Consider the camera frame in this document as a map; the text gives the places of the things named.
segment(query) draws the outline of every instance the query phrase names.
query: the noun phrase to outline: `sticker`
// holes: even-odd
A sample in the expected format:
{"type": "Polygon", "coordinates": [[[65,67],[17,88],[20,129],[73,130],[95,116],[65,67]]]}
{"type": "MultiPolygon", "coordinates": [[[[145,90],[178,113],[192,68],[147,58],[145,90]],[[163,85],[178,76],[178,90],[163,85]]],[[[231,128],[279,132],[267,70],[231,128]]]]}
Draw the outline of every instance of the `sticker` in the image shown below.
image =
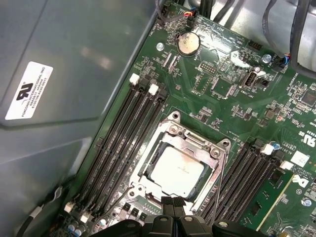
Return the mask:
{"type": "Polygon", "coordinates": [[[309,160],[309,156],[299,152],[299,151],[296,151],[291,159],[291,161],[296,164],[296,165],[299,165],[300,167],[304,167],[304,165],[306,164],[306,162],[309,160]]]}
{"type": "Polygon", "coordinates": [[[33,116],[52,72],[50,66],[28,63],[5,120],[29,119],[33,116]]]}

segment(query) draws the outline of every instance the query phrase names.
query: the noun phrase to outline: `motherboard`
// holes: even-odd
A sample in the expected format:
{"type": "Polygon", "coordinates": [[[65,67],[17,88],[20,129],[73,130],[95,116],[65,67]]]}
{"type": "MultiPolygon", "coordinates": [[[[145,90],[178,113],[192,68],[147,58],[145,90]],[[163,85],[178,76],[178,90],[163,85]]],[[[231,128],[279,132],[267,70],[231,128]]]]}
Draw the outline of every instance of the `motherboard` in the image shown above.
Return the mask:
{"type": "Polygon", "coordinates": [[[157,18],[47,236],[144,224],[170,196],[209,225],[316,237],[315,103],[316,81],[268,48],[198,14],[157,18]]]}

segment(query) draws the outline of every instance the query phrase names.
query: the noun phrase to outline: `capacitor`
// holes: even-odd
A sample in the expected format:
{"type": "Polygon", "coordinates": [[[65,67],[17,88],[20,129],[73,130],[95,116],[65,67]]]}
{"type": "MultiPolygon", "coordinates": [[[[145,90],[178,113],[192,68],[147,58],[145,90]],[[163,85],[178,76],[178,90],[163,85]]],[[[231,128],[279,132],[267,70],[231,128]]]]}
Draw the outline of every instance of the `capacitor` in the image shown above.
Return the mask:
{"type": "Polygon", "coordinates": [[[70,223],[70,225],[68,226],[68,230],[69,231],[75,231],[76,227],[78,226],[78,222],[77,221],[73,221],[72,223],[70,223]]]}
{"type": "Polygon", "coordinates": [[[273,146],[273,149],[276,151],[276,150],[280,150],[281,148],[281,145],[279,143],[277,143],[276,141],[271,141],[269,143],[271,146],[273,146]]]}
{"type": "Polygon", "coordinates": [[[75,230],[76,236],[81,236],[85,232],[85,226],[79,225],[78,228],[75,230]]]}
{"type": "Polygon", "coordinates": [[[312,201],[307,197],[304,197],[302,199],[301,203],[303,206],[311,206],[312,205],[312,201]]]}
{"type": "Polygon", "coordinates": [[[270,63],[272,61],[272,56],[269,54],[265,54],[265,55],[263,55],[261,60],[263,63],[266,63],[266,64],[270,63]]]}

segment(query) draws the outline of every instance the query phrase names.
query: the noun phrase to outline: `ram slot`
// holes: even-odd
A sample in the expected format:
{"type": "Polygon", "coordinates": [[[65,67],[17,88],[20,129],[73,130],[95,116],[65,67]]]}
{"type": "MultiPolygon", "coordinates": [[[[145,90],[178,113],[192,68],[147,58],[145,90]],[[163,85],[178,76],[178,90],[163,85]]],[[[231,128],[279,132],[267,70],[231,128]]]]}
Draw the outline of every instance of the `ram slot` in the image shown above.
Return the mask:
{"type": "Polygon", "coordinates": [[[128,158],[128,161],[124,164],[123,170],[120,172],[120,174],[119,174],[118,178],[116,179],[114,185],[109,187],[106,190],[105,193],[107,195],[104,195],[103,200],[100,201],[100,205],[99,205],[100,208],[96,209],[96,211],[98,212],[98,215],[102,215],[106,211],[106,208],[107,208],[108,204],[110,203],[111,199],[113,198],[113,195],[114,195],[115,191],[121,185],[123,179],[125,178],[125,173],[130,168],[130,165],[134,161],[134,159],[135,159],[140,147],[142,146],[142,144],[143,144],[143,142],[145,140],[145,137],[147,136],[147,134],[150,131],[150,129],[152,128],[155,120],[157,119],[157,116],[158,116],[159,112],[162,109],[164,100],[165,100],[164,97],[160,97],[160,98],[157,99],[157,102],[155,104],[153,112],[149,115],[148,121],[145,122],[145,127],[141,130],[141,133],[137,137],[137,140],[135,141],[134,146],[132,147],[131,151],[125,155],[128,158]]]}
{"type": "Polygon", "coordinates": [[[109,132],[108,132],[109,136],[107,136],[106,139],[103,139],[102,144],[100,145],[100,147],[98,149],[98,154],[97,154],[96,158],[93,160],[93,163],[89,169],[89,172],[85,178],[85,181],[83,182],[83,185],[80,188],[79,195],[77,196],[77,198],[79,198],[80,200],[81,200],[81,198],[84,198],[82,194],[87,191],[87,188],[89,188],[89,186],[93,182],[93,174],[96,173],[97,166],[99,166],[102,163],[101,156],[100,156],[102,149],[104,148],[105,144],[108,142],[108,138],[113,135],[114,131],[116,130],[118,124],[121,122],[124,115],[126,115],[126,111],[128,110],[128,108],[134,102],[134,100],[136,98],[135,97],[136,92],[137,91],[132,89],[132,88],[128,91],[128,95],[127,95],[126,99],[124,100],[117,116],[115,117],[114,122],[112,123],[111,127],[109,128],[109,132]]]}
{"type": "Polygon", "coordinates": [[[93,184],[93,187],[90,189],[89,195],[87,195],[86,199],[83,201],[83,205],[85,207],[89,207],[92,203],[94,203],[94,199],[99,194],[100,189],[103,186],[103,182],[108,177],[107,174],[110,172],[110,169],[113,167],[115,160],[111,159],[111,154],[115,153],[118,149],[122,148],[124,142],[127,140],[127,133],[131,128],[131,125],[137,121],[140,111],[140,108],[143,107],[144,97],[138,97],[133,106],[131,112],[128,112],[128,118],[126,121],[122,121],[120,124],[120,128],[115,133],[115,137],[110,140],[108,146],[106,147],[104,153],[102,154],[103,159],[105,162],[102,165],[102,168],[98,170],[97,177],[93,184]]]}
{"type": "Polygon", "coordinates": [[[225,190],[225,193],[221,197],[221,203],[217,207],[216,219],[219,216],[223,216],[229,209],[230,205],[234,203],[234,200],[243,187],[246,185],[246,179],[255,173],[255,169],[258,167],[258,162],[255,160],[256,155],[250,154],[249,159],[245,159],[241,170],[232,179],[231,185],[225,190]]]}
{"type": "Polygon", "coordinates": [[[261,175],[260,179],[258,180],[258,182],[255,183],[254,187],[251,188],[251,191],[249,192],[249,194],[246,197],[243,197],[240,199],[239,202],[241,202],[241,204],[238,204],[238,206],[240,206],[240,208],[234,212],[234,215],[231,217],[232,221],[238,221],[240,219],[243,212],[248,208],[251,200],[259,192],[259,190],[263,184],[263,181],[272,175],[273,169],[274,169],[274,165],[269,163],[268,166],[266,167],[265,171],[261,175]]]}
{"type": "Polygon", "coordinates": [[[237,200],[248,194],[252,184],[257,179],[257,175],[260,177],[265,161],[263,159],[253,159],[250,162],[252,165],[249,167],[244,176],[241,177],[237,185],[234,186],[234,189],[231,190],[230,196],[224,200],[223,203],[225,207],[220,209],[220,212],[216,215],[216,219],[227,218],[227,216],[232,214],[237,200]]]}
{"type": "Polygon", "coordinates": [[[109,159],[114,160],[115,162],[109,169],[109,171],[103,175],[103,179],[100,181],[102,188],[95,198],[96,201],[94,201],[94,203],[92,204],[91,210],[95,207],[95,205],[99,205],[101,200],[107,194],[106,190],[110,186],[111,179],[116,172],[119,172],[122,169],[122,165],[126,162],[126,157],[124,156],[124,154],[126,154],[126,152],[132,146],[134,137],[139,131],[139,128],[152,105],[152,98],[146,97],[142,103],[142,106],[138,109],[138,113],[135,115],[135,123],[130,125],[130,128],[127,130],[126,135],[124,136],[123,142],[117,150],[114,150],[114,152],[109,155],[109,159]]]}
{"type": "MultiPolygon", "coordinates": [[[[242,147],[242,149],[240,150],[238,156],[236,157],[236,159],[233,161],[233,163],[230,165],[230,167],[228,168],[228,170],[224,174],[222,185],[221,185],[221,190],[220,190],[220,194],[221,194],[220,200],[221,200],[222,196],[224,195],[223,191],[226,190],[226,188],[228,187],[229,181],[232,180],[232,177],[237,172],[239,166],[245,164],[247,162],[247,160],[250,158],[251,154],[252,154],[252,152],[250,151],[250,144],[245,143],[244,146],[242,147]]],[[[209,195],[210,202],[208,203],[204,212],[201,214],[201,216],[205,220],[210,219],[210,217],[212,215],[212,210],[213,210],[213,207],[215,204],[214,196],[215,196],[215,191],[213,190],[212,193],[209,195]]]]}

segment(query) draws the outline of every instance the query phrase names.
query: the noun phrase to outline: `integrated circuit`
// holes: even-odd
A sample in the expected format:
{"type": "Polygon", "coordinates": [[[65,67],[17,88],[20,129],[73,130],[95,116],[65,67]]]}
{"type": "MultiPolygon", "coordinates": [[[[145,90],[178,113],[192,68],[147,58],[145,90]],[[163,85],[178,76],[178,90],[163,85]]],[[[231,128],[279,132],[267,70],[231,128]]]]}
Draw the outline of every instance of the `integrated circuit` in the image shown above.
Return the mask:
{"type": "Polygon", "coordinates": [[[302,97],[302,102],[313,107],[316,102],[316,93],[314,91],[306,91],[302,97]]]}

